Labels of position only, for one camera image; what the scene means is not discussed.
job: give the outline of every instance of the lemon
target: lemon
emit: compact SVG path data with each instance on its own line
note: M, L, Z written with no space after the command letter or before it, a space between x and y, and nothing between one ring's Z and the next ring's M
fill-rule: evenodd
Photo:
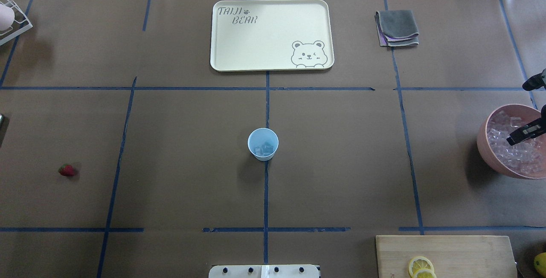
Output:
M412 278L436 278L436 274L428 268L423 268L415 272Z
M414 257L413 259L409 261L408 272L411 277L415 278L415 274L417 274L417 272L421 269L427 269L434 274L433 263L430 262L429 259L423 257L422 255L418 255L417 257Z
M543 276L546 277L546 252L538 254L534 258L534 269Z

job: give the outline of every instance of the white metal plate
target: white metal plate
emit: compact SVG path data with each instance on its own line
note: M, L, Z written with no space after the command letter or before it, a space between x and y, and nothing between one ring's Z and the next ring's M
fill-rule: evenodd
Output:
M320 271L311 264L213 266L209 278L320 278Z
M210 64L220 72L321 70L334 64L323 0L224 0L212 8Z

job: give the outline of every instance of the bear face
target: bear face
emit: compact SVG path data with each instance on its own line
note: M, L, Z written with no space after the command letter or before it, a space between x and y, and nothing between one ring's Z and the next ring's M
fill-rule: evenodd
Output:
M292 48L294 49L292 63L296 65L296 68L324 68L324 64L328 61L322 41L314 43L295 41L292 43Z

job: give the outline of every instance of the strawberry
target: strawberry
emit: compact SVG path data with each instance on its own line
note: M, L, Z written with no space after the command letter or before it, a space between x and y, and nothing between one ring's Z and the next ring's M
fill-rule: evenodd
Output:
M76 172L74 171L74 167L70 164L64 164L59 168L59 173L65 177L72 177L73 175L76 175Z

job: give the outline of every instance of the white tray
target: white tray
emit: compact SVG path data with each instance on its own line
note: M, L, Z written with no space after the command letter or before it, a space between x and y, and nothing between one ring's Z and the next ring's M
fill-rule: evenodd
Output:
M224 0L212 8L210 65L217 71L321 70L333 64L323 0Z

